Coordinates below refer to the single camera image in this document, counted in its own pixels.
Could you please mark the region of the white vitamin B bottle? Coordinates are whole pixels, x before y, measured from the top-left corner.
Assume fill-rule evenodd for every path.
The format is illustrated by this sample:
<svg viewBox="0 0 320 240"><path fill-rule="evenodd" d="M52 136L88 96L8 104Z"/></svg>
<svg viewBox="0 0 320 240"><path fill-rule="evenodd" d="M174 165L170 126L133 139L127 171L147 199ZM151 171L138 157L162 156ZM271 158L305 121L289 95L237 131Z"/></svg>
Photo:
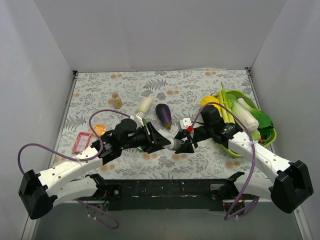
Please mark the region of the white vitamin B bottle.
<svg viewBox="0 0 320 240"><path fill-rule="evenodd" d="M183 140L176 139L176 138L169 138L169 141L170 141L170 144L165 145L164 148L172 151L178 150L180 147L182 147L185 144Z"/></svg>

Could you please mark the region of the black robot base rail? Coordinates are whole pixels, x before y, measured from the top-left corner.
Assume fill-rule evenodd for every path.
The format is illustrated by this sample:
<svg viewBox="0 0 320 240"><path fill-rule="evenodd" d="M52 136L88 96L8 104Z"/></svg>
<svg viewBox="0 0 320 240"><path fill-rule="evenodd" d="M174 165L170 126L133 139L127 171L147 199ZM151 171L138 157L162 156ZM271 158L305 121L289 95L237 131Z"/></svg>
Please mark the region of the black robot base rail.
<svg viewBox="0 0 320 240"><path fill-rule="evenodd" d="M106 202L109 211L225 211L238 195L226 179L104 179L82 201Z"/></svg>

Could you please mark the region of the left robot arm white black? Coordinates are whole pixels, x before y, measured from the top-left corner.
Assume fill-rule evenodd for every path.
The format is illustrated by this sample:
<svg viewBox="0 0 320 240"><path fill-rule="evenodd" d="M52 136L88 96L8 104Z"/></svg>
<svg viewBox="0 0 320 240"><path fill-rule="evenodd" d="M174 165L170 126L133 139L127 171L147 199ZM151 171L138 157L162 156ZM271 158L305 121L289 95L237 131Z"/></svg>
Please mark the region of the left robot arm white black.
<svg viewBox="0 0 320 240"><path fill-rule="evenodd" d="M32 220L49 213L54 206L82 197L101 200L108 192L100 176L77 178L88 171L119 158L125 149L141 147L152 153L174 148L173 138L161 135L149 122L143 126L130 118L123 119L84 151L54 167L23 173L18 195Z"/></svg>

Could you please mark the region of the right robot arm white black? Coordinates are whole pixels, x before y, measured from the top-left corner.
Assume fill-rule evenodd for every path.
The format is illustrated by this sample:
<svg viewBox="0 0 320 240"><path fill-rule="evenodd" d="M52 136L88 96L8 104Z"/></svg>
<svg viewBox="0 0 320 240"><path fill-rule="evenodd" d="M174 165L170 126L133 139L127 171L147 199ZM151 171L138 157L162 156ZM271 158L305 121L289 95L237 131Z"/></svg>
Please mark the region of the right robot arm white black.
<svg viewBox="0 0 320 240"><path fill-rule="evenodd" d="M271 200L281 211L292 213L313 193L313 186L306 164L282 158L253 140L250 131L239 123L224 123L217 109L218 103L205 104L198 116L203 124L195 127L184 120L179 132L173 138L173 151L176 154L193 153L198 142L213 139L217 144L241 155L251 162L252 168L258 168L266 179L254 179L253 171L236 172L226 179L225 184L212 195L217 199L235 199L239 201L243 194Z"/></svg>

